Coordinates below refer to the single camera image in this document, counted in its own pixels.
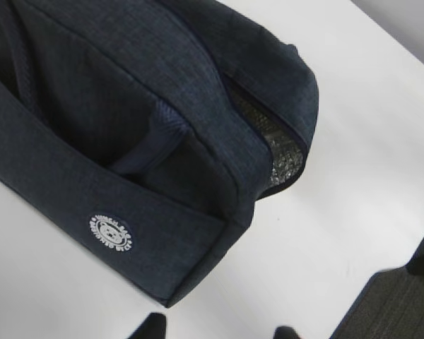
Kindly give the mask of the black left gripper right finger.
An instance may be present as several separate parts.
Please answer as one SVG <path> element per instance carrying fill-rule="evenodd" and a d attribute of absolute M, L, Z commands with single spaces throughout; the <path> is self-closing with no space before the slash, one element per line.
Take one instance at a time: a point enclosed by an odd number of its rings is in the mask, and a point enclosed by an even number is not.
<path fill-rule="evenodd" d="M 274 332 L 273 339 L 300 339 L 300 336 L 290 326 L 279 326 Z"/>

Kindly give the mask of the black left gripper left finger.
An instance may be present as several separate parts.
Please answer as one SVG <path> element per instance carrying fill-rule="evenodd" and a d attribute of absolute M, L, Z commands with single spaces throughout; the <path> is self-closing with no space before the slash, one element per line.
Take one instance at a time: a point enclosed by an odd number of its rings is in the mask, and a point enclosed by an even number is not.
<path fill-rule="evenodd" d="M 141 339 L 165 339 L 167 319 L 164 314 L 150 313 L 139 326 L 137 338 Z"/>

